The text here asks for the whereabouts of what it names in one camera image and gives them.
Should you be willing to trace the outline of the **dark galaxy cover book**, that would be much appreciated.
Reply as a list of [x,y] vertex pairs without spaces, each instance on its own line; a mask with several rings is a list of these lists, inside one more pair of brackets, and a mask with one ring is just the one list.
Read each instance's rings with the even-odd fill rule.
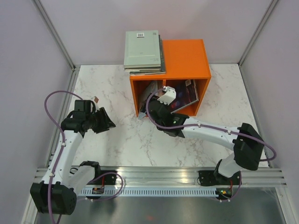
[[197,86],[194,79],[188,79],[175,87],[176,98],[170,104],[171,113],[198,102]]

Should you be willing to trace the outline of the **aluminium frame post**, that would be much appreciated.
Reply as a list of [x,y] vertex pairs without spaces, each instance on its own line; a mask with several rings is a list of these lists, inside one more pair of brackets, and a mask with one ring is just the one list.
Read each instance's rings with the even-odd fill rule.
[[67,64],[69,65],[70,69],[72,71],[75,70],[76,65],[74,64],[73,60],[71,59],[63,41],[60,38],[59,33],[57,32],[53,22],[51,21],[50,16],[48,15],[45,7],[42,4],[41,0],[32,0],[32,3],[35,5],[38,13],[40,14],[42,20],[44,21],[47,29],[49,30],[50,34],[54,38],[55,43],[57,44],[58,48],[60,49],[61,53],[64,56],[64,59],[66,60]]
[[273,14],[274,10],[276,9],[277,5],[279,4],[280,0],[271,0],[266,11],[264,12],[257,28],[255,29],[252,37],[250,38],[244,52],[241,55],[241,58],[238,62],[238,66],[239,68],[242,67],[242,65],[244,64],[245,60],[247,59],[251,49],[253,48],[254,44],[256,43],[256,41],[258,40],[261,32],[263,31],[263,29],[265,28],[268,20],[270,19],[271,15]]

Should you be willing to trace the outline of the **light blue book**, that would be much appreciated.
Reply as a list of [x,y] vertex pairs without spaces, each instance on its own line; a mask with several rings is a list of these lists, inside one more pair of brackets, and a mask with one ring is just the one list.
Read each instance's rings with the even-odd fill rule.
[[146,111],[139,111],[137,118],[139,120],[142,120],[145,117],[147,117],[147,112]]

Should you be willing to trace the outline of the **teal ocean cover book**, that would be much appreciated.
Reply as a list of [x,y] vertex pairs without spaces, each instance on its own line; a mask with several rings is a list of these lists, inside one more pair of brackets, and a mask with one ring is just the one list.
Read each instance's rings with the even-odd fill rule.
[[153,80],[146,86],[145,90],[141,92],[139,95],[139,103],[138,103],[138,112],[144,113],[144,109],[142,108],[144,104],[146,104],[146,100],[148,96],[157,91],[158,89],[162,88],[163,82],[162,80]]

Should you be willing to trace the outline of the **grey-green book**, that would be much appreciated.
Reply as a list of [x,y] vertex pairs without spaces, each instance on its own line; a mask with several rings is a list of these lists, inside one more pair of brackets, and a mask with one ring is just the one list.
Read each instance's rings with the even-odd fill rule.
[[161,66],[160,38],[157,30],[127,31],[124,68],[156,68]]

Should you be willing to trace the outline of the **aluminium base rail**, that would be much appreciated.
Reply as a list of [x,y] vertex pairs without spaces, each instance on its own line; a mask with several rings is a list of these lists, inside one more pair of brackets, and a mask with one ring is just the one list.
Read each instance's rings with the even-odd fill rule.
[[[212,167],[112,167],[120,187],[216,188],[217,197],[78,196],[71,215],[50,216],[38,212],[28,200],[24,224],[91,223],[232,223],[294,224],[297,222],[287,199],[287,184],[278,168],[261,167],[240,172],[240,183],[203,187],[198,171]],[[99,185],[87,184],[85,187]]]

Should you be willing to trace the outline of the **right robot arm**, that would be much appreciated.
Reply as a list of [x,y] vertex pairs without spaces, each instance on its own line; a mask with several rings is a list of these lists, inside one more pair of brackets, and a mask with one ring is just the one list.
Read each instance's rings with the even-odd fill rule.
[[184,114],[171,113],[167,105],[156,99],[149,100],[145,108],[158,130],[171,137],[199,138],[232,150],[231,155],[218,161],[214,170],[199,172],[201,186],[239,184],[241,170],[258,169],[263,139],[252,125],[213,126]]

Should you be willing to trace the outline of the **left aluminium frame post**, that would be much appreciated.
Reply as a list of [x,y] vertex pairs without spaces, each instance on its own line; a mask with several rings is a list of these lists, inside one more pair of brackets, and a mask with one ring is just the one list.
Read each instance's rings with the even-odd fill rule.
[[53,22],[51,21],[50,16],[48,15],[45,7],[42,4],[41,0],[32,0],[32,3],[35,5],[38,13],[40,14],[42,20],[44,21],[47,29],[49,30],[50,34],[54,38],[55,43],[57,44],[58,48],[60,49],[61,53],[64,56],[64,59],[66,60],[67,64],[69,65],[70,69],[72,71],[75,70],[76,65],[74,64],[73,60],[71,59],[63,41],[60,38],[59,33],[57,32]]

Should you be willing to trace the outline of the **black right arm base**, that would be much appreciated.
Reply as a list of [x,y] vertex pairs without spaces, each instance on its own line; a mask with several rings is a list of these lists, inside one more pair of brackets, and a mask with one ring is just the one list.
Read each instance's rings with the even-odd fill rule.
[[203,187],[210,187],[218,185],[218,182],[212,170],[200,170],[198,171],[197,184]]

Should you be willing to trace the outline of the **right aluminium frame post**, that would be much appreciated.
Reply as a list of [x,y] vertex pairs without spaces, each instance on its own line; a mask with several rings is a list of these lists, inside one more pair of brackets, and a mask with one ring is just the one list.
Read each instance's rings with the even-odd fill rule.
[[252,37],[250,38],[244,52],[241,55],[241,58],[238,62],[238,66],[239,68],[242,67],[242,65],[244,64],[245,60],[247,59],[251,49],[253,48],[254,44],[256,43],[256,41],[258,40],[261,32],[263,31],[263,29],[265,28],[268,20],[270,19],[271,15],[273,14],[274,10],[276,9],[277,5],[279,4],[280,0],[271,0],[266,11],[264,12],[257,28],[255,29]]

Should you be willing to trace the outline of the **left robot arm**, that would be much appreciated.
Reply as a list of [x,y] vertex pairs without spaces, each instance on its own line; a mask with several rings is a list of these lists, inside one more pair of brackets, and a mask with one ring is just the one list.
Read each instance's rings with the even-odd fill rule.
[[96,161],[84,161],[74,175],[70,174],[76,151],[89,130],[99,134],[115,126],[95,98],[75,101],[74,110],[61,122],[62,134],[46,174],[30,188],[38,212],[58,215],[73,213],[81,190],[89,182],[98,184],[102,180],[100,164]]

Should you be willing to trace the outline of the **black cover book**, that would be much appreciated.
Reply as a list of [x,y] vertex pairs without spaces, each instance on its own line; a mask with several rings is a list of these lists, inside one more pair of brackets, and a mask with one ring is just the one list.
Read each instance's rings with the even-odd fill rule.
[[163,41],[160,35],[159,36],[159,49],[160,49],[160,61],[161,66],[159,68],[132,68],[132,69],[124,69],[125,71],[129,71],[130,75],[147,75],[147,74],[165,74],[166,73],[166,65],[164,59],[164,50],[163,50]]

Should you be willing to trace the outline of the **Alice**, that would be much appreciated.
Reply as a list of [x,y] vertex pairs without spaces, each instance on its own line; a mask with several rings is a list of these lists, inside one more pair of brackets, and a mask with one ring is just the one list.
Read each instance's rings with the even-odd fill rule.
[[129,74],[131,76],[140,76],[140,75],[158,75],[166,73],[166,65],[164,58],[164,49],[163,49],[163,41],[159,35],[159,45],[160,45],[160,59],[161,59],[161,68],[159,71],[150,71],[150,70],[142,70],[142,71],[130,71]]

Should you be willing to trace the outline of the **orange wooden shelf box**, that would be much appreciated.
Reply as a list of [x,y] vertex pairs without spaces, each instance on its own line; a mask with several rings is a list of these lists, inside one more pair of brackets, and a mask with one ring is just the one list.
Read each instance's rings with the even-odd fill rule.
[[193,79],[196,82],[199,101],[179,110],[179,113],[196,116],[211,80],[211,72],[202,39],[163,40],[165,74],[130,76],[136,116],[139,114],[140,95],[153,80],[164,86],[176,87]]

